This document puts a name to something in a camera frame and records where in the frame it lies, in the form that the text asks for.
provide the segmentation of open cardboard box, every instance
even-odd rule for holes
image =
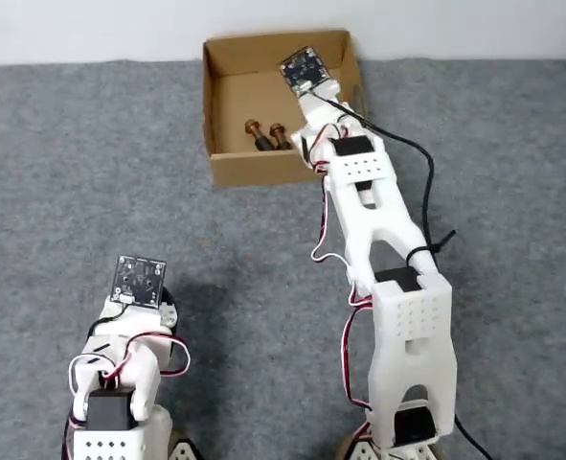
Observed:
[[[266,136],[272,124],[282,124],[289,139],[306,124],[279,70],[283,60],[305,46],[312,46],[340,81],[339,98],[365,113],[361,76],[347,31],[254,34],[204,43],[204,141],[217,188],[318,177],[296,149],[259,151],[253,136],[244,131],[244,123],[253,118]]]

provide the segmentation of robotic arm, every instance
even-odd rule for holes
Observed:
[[[165,270],[162,261],[119,257],[100,319],[69,366],[74,400],[66,426],[75,429],[74,454],[65,443],[66,428],[62,458],[200,458],[188,440],[169,451],[171,417],[155,404],[161,377],[181,376],[191,363],[185,342],[174,335],[178,315],[164,288]],[[185,351],[187,361],[170,371],[172,344]]]
[[[352,116],[346,103],[337,101],[340,85],[318,55],[305,48],[287,59],[281,72],[306,119],[291,140],[306,166],[323,174],[324,228],[329,198],[342,226],[350,304],[374,313],[370,403],[364,405],[371,447],[382,458],[389,453],[404,459],[435,458],[427,447],[450,434],[454,425],[452,288],[431,252],[417,250],[428,243],[408,214],[383,140],[365,129],[362,117]],[[407,264],[374,271],[370,251],[378,241],[388,243]],[[313,253],[313,260],[322,258]],[[353,302],[355,293],[363,300]],[[417,386],[426,395],[408,401],[407,392]]]

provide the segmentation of screw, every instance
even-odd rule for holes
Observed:
[[[258,122],[257,120],[247,120],[244,124],[244,131],[246,131],[247,134],[253,135],[253,137],[255,138],[255,147],[257,147],[258,150],[274,149],[274,146],[272,145],[270,140],[265,137],[260,131],[260,122]]]
[[[284,137],[284,126],[280,123],[275,123],[270,127],[270,136],[276,139],[276,150],[291,150],[291,143]]]

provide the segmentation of red wire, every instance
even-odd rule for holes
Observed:
[[[357,400],[351,394],[351,371],[349,370],[349,334],[351,332],[351,325],[352,325],[352,321],[355,319],[355,316],[360,311],[371,310],[371,309],[372,309],[372,304],[368,304],[361,307],[357,307],[352,311],[351,316],[349,316],[349,319],[345,324],[344,330],[342,331],[342,344],[341,344],[342,379],[344,383],[344,391],[351,403],[368,410],[372,410],[372,408],[367,402]]]
[[[138,338],[142,338],[142,337],[165,338],[167,340],[171,340],[172,342],[183,345],[185,351],[188,352],[187,343],[185,343],[185,341],[180,337],[176,337],[174,335],[169,335],[167,333],[153,333],[153,332],[151,332],[151,333],[138,333],[137,335],[134,335],[133,337],[131,337],[127,341],[127,343],[125,344],[124,359],[127,357],[127,353],[129,353],[129,345],[131,344],[131,342],[133,342],[134,340],[137,340]],[[189,370],[189,363],[191,362],[191,358],[189,357],[189,354],[188,354],[187,358],[188,358],[188,361],[187,361],[187,364],[185,365],[185,367],[181,367],[181,368],[173,370],[173,371],[161,371],[161,375],[164,376],[164,377],[182,376],[183,374],[185,374]],[[105,380],[114,379],[116,376],[121,374],[121,372],[123,371],[123,368],[124,368],[124,366],[119,366],[114,372],[108,374],[105,377]]]

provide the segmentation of white wire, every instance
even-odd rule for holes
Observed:
[[[327,123],[325,125],[325,128],[323,128],[323,131],[321,131],[319,134],[317,134],[318,138],[315,138],[313,142],[313,144],[310,146],[310,156],[309,156],[309,160],[311,164],[316,163],[313,159],[312,159],[312,153],[314,152],[314,150],[316,149],[316,147],[321,144],[323,142],[323,140],[326,138],[325,133],[328,131],[329,127],[333,127],[336,130],[336,134],[338,135],[338,139],[340,139],[340,137],[342,136],[342,134],[340,133],[340,129],[338,128],[337,124],[334,123]]]
[[[76,364],[81,359],[84,359],[84,358],[87,358],[87,357],[92,357],[92,358],[96,357],[98,359],[103,359],[103,360],[107,361],[108,363],[110,363],[112,365],[112,370],[114,370],[114,368],[115,368],[114,361],[106,355],[101,355],[99,353],[81,353],[80,355],[75,356],[74,359],[72,359],[70,361],[70,364],[68,366],[68,383],[69,383],[69,386],[70,386],[70,391],[72,392],[72,396],[76,396],[76,391],[77,391],[74,388]]]
[[[164,374],[163,377],[184,376],[189,371],[189,366],[191,366],[191,353],[189,353],[189,348],[187,348],[187,344],[185,342],[183,342],[182,340],[178,340],[176,337],[171,336],[170,341],[174,342],[176,345],[179,345],[183,349],[183,351],[185,352],[185,355],[187,355],[187,364],[185,365],[185,368],[181,372],[179,372],[178,374],[174,374],[173,376],[167,376],[167,375]]]
[[[317,244],[314,246],[314,249],[312,249],[312,251],[310,252],[310,259],[312,259],[314,262],[320,263],[326,259],[329,259],[330,257],[333,257],[341,261],[345,265],[347,269],[347,273],[350,273],[351,264],[349,264],[349,262],[344,256],[341,256],[336,252],[328,252],[326,254],[323,254],[322,256],[316,256],[316,252],[321,248],[323,242],[325,241],[326,236],[328,235],[329,199],[328,199],[328,192],[325,190],[324,183],[322,183],[322,187],[323,187],[323,231],[321,232],[321,238],[317,241]],[[358,302],[354,302],[352,300],[352,297],[355,294],[355,290],[356,290],[355,280],[351,278],[351,292],[349,292],[349,298],[348,298],[348,302],[351,307],[363,307],[372,302],[369,299],[361,299]]]
[[[344,352],[345,352],[345,337],[348,339],[350,339],[350,333],[349,333],[349,329],[351,328],[351,323],[352,320],[354,319],[354,317],[361,311],[365,311],[365,310],[372,310],[372,307],[369,306],[363,306],[363,307],[357,307],[350,315],[349,318],[347,319],[347,322],[344,325],[344,328],[342,328],[342,336],[340,337],[340,362],[342,363],[342,384],[344,386],[344,391],[346,395],[350,395],[351,394],[351,369],[350,367],[347,367],[347,365],[345,364],[345,359],[344,359]],[[353,397],[351,397],[351,401],[353,403],[361,403],[361,404],[365,404],[366,406],[370,407],[370,403],[367,401],[362,401],[362,400],[358,400],[355,399]]]

